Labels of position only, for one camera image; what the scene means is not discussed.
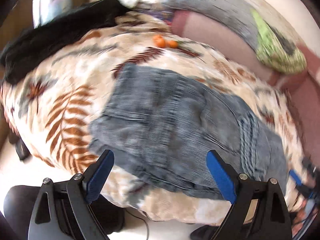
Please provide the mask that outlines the orange tangerine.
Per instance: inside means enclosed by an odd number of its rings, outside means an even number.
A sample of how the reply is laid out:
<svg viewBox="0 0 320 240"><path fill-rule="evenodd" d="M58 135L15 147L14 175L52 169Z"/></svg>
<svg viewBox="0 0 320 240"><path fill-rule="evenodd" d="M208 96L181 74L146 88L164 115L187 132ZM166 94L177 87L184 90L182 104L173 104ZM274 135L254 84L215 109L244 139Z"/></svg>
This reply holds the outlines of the orange tangerine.
<svg viewBox="0 0 320 240"><path fill-rule="evenodd" d="M158 48L165 48L166 47L166 41L161 35L155 35L153 38L153 43Z"/></svg>
<svg viewBox="0 0 320 240"><path fill-rule="evenodd" d="M176 49L178 48L179 44L175 40L166 40L166 45L168 48Z"/></svg>

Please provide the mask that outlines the orange tangerine front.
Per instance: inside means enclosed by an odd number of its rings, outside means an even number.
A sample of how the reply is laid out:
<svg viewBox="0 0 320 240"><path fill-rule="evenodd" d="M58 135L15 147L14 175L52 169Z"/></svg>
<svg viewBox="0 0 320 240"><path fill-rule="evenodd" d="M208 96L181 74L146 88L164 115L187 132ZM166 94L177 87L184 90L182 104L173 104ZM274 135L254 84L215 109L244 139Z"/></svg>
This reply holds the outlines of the orange tangerine front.
<svg viewBox="0 0 320 240"><path fill-rule="evenodd" d="M161 35L155 35L153 38L153 43L158 48L165 48L166 47L166 41Z"/></svg>

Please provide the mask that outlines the black garment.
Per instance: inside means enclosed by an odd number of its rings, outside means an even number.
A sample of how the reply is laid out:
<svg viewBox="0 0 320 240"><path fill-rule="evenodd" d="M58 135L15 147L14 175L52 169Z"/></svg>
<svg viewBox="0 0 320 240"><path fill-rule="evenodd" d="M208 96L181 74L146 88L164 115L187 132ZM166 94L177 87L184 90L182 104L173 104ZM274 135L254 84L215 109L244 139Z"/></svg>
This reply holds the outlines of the black garment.
<svg viewBox="0 0 320 240"><path fill-rule="evenodd" d="M4 81L11 85L18 84L43 60L80 40L92 29L116 26L116 17L125 15L129 10L119 0L98 0L22 32L1 52L1 66L5 67Z"/></svg>

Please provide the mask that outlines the green white folded blanket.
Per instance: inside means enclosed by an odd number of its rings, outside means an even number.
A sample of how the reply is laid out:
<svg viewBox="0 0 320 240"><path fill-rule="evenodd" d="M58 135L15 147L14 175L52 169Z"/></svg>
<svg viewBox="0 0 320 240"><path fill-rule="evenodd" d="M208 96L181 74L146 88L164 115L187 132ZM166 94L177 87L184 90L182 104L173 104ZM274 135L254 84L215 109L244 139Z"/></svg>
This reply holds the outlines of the green white folded blanket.
<svg viewBox="0 0 320 240"><path fill-rule="evenodd" d="M252 10L252 16L258 31L258 45L255 50L258 60L283 74L298 74L304 71L307 63L301 50L296 47L294 53L288 55L260 14Z"/></svg>

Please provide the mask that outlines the orange tangerine rear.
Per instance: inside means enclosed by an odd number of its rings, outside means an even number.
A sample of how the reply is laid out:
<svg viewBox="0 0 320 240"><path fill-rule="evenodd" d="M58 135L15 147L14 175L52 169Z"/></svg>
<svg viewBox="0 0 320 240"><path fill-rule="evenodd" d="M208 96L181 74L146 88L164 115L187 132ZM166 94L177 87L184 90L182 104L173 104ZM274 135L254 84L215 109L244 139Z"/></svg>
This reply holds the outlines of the orange tangerine rear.
<svg viewBox="0 0 320 240"><path fill-rule="evenodd" d="M175 40L166 40L166 45L168 48L176 49L178 48L179 44Z"/></svg>

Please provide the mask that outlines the blue denim jeans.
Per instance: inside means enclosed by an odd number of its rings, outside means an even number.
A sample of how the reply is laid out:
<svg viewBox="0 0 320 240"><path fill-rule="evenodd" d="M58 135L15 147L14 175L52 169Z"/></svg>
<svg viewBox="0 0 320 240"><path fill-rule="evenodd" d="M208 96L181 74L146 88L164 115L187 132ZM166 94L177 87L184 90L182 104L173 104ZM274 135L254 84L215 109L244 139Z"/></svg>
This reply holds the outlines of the blue denim jeans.
<svg viewBox="0 0 320 240"><path fill-rule="evenodd" d="M171 70L125 65L89 131L91 152L111 150L117 166L154 187L221 199L206 164L215 150L237 172L286 189L280 136L240 97Z"/></svg>

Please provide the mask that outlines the grey quilted pillow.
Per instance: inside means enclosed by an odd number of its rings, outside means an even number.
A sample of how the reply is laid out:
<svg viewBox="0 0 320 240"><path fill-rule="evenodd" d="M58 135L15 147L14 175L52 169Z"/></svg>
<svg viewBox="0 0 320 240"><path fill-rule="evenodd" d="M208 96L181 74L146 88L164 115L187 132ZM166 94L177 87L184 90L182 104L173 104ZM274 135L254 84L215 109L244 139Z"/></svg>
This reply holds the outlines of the grey quilted pillow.
<svg viewBox="0 0 320 240"><path fill-rule="evenodd" d="M253 50L258 47L254 8L244 0L164 0L163 4L170 9L203 14L234 31Z"/></svg>

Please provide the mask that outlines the dark grey cloth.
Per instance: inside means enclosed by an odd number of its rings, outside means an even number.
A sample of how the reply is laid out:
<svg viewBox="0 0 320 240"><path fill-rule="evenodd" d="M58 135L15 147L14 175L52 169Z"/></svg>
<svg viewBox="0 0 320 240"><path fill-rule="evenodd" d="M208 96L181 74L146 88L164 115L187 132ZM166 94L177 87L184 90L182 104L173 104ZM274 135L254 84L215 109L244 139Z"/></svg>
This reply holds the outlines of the dark grey cloth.
<svg viewBox="0 0 320 240"><path fill-rule="evenodd" d="M292 55L296 49L295 44L288 40L281 32L279 32L276 28L269 25L275 36L277 37L281 47L288 55Z"/></svg>

